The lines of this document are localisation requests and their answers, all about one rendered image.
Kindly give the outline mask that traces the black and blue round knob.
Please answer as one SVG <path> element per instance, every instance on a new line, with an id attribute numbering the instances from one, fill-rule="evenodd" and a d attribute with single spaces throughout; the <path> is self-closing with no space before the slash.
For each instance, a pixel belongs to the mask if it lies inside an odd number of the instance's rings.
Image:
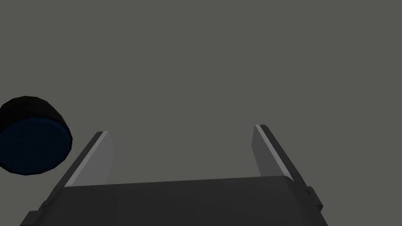
<path id="1" fill-rule="evenodd" d="M 73 138 L 61 114 L 46 100 L 21 96 L 0 106 L 0 168 L 38 175 L 61 164 Z"/>

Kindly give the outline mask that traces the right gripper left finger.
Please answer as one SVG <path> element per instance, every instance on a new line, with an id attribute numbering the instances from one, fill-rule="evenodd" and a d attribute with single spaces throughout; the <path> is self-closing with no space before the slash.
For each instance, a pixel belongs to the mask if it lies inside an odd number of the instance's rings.
<path id="1" fill-rule="evenodd" d="M 56 184 L 54 190 L 107 184 L 113 159 L 114 145 L 110 132 L 97 132 Z"/>

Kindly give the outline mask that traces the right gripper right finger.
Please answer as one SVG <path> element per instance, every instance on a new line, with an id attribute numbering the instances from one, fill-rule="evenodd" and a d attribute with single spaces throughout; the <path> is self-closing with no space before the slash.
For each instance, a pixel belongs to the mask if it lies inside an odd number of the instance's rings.
<path id="1" fill-rule="evenodd" d="M 261 176 L 286 176 L 301 187 L 307 187 L 267 125 L 254 126 L 251 147 Z"/>

